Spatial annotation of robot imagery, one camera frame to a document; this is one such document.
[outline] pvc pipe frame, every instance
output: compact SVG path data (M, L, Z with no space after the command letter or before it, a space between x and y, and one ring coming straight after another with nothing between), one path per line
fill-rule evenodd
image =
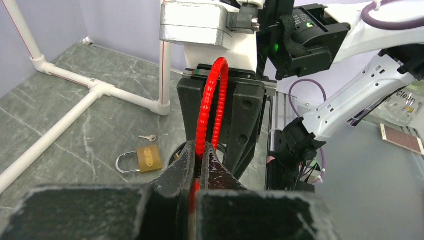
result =
M32 35L16 0L1 0L9 14L12 23L29 52L30 60L35 69L47 75L53 75L73 83L89 88L89 93L74 108L72 108L61 120L59 120L48 132L46 132L33 146L20 156L9 168L0 175L0 195L19 176L25 172L55 141L97 100L104 95L115 97L129 103L150 109L153 113L166 116L170 113L170 74L171 74L171 46L167 42L160 42L160 65L159 65L159 100L132 94L116 88L104 81L82 76L68 70L59 68L47 62L41 53L34 36Z

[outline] white wall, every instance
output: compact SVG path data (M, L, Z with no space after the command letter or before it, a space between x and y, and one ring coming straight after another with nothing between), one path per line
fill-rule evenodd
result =
M48 61L88 35L79 0L17 0L17 3ZM1 98L36 72L1 1L0 54Z
M90 39L98 45L159 63L161 0L80 0ZM184 70L184 48L172 45L172 68Z

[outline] black bracket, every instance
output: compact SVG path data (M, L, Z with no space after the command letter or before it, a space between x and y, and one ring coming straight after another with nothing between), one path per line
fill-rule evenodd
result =
M277 69L277 80L330 69L351 27L324 17L324 9L318 4L296 7L290 16L294 23L289 24L287 16L277 21L277 27L272 30L277 40L268 50L268 57ZM308 53L296 55L300 48Z
M226 18L226 27L233 33L254 34L259 31L257 6L241 6L240 12L229 12Z
M300 163L314 159L317 150L326 144L315 140L315 135L308 132L302 121L303 118L298 117L282 131L275 131L275 152L271 153L275 160L266 168L267 190L289 190L297 181Z
M188 141L196 139L200 105L210 69L211 66L207 65L186 69L190 74L184 75L177 86ZM207 142L212 139L219 83L216 89L209 114ZM219 143L226 145L224 165L237 179L255 155L265 112L265 92L265 84L255 80L254 72L230 69Z
M410 44L395 46L384 49L379 53L380 56L385 54L403 64L397 70L400 74L410 73L418 81L424 79L424 45Z

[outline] key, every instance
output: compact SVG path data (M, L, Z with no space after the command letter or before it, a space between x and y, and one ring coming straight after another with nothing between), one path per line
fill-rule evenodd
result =
M156 135L150 135L150 136L138 136L141 139L147 139L149 142L153 143L156 141Z

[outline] red segmented hose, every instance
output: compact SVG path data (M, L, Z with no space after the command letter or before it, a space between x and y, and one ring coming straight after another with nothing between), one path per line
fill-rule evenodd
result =
M217 150L218 141L220 139L220 131L223 123L225 101L227 97L228 87L228 62L224 57L218 58L210 70L207 78L206 86L203 92L203 98L200 105L200 114L197 120L196 129L196 155L200 159L203 158L206 143L206 131L208 130L209 113L211 111L212 99L214 98L215 88L218 78L221 75L219 84L219 99L216 109L215 125L213 127L212 145Z

